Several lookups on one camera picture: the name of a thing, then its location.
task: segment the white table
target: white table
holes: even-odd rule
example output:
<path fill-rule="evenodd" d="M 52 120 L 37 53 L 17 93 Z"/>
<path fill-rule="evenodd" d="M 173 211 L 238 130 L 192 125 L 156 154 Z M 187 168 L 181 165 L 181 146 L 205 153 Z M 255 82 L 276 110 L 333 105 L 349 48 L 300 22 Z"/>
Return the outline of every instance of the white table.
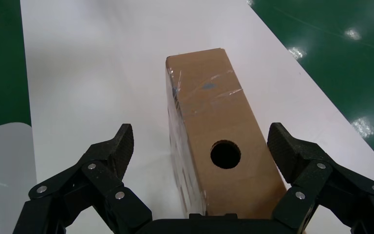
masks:
<path fill-rule="evenodd" d="M 265 138 L 282 122 L 374 180 L 374 152 L 244 0 L 21 0 L 37 180 L 134 128 L 124 178 L 157 218 L 182 218 L 169 158 L 165 59 L 226 50 Z M 307 228 L 348 233 L 319 208 Z M 111 233 L 90 208 L 68 233 Z"/>
<path fill-rule="evenodd" d="M 0 125 L 0 234 L 12 233 L 37 184 L 32 128 L 24 123 Z"/>

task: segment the black mechanical linkage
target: black mechanical linkage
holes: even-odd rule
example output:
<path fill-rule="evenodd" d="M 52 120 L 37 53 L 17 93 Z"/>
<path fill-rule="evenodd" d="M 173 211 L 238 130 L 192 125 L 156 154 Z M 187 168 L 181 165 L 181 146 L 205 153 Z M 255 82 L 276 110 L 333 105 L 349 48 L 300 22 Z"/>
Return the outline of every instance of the black mechanical linkage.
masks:
<path fill-rule="evenodd" d="M 152 221 L 151 211 L 122 183 L 134 147 L 131 125 L 123 124 L 113 139 L 91 145 L 76 165 L 30 190 L 14 234 L 65 234 L 90 206 L 115 234 L 300 234 L 319 205 L 351 233 L 374 234 L 373 180 L 338 165 L 317 144 L 292 137 L 280 123 L 270 126 L 267 146 L 292 185 L 271 219 L 190 214 Z"/>

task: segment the green epoxy floor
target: green epoxy floor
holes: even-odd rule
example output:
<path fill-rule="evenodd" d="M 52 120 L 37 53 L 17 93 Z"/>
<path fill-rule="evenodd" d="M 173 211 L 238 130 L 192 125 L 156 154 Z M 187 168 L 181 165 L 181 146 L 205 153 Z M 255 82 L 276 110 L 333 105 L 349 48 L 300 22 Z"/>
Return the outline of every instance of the green epoxy floor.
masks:
<path fill-rule="evenodd" d="M 252 8 L 374 150 L 374 0 L 255 0 Z"/>
<path fill-rule="evenodd" d="M 19 0 L 0 0 L 0 125 L 31 125 Z"/>

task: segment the cardboard box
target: cardboard box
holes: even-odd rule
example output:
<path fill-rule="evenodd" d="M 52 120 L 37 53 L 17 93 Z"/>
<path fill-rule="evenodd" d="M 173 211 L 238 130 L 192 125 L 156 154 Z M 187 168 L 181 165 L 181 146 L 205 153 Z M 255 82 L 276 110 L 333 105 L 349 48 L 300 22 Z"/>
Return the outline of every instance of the cardboard box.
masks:
<path fill-rule="evenodd" d="M 171 157 L 186 214 L 270 218 L 286 189 L 224 49 L 170 56 L 166 67 Z"/>

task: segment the clear plastic tape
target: clear plastic tape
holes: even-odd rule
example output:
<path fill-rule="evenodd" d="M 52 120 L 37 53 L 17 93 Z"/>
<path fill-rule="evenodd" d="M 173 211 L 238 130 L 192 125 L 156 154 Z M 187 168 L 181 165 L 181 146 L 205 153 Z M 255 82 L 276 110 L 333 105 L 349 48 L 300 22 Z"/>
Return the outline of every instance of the clear plastic tape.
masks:
<path fill-rule="evenodd" d="M 200 92 L 200 95 L 203 95 L 203 90 L 212 89 L 216 85 L 215 82 L 228 78 L 226 75 L 232 72 L 234 71 L 227 70 L 225 73 L 203 78 L 196 87 L 190 88 L 191 91 L 184 94 L 180 99 L 178 96 L 183 88 L 183 72 L 180 71 L 175 74 L 171 68 L 168 68 L 166 72 L 171 160 L 186 217 L 191 213 L 202 215 L 206 213 L 206 192 L 201 190 L 197 180 L 184 121 L 190 116 L 221 107 L 221 105 L 218 105 L 221 100 L 231 98 L 238 92 L 243 91 L 241 87 L 221 90 L 220 92 L 212 92 L 210 97 L 207 96 L 210 102 L 191 102 L 192 97 Z"/>

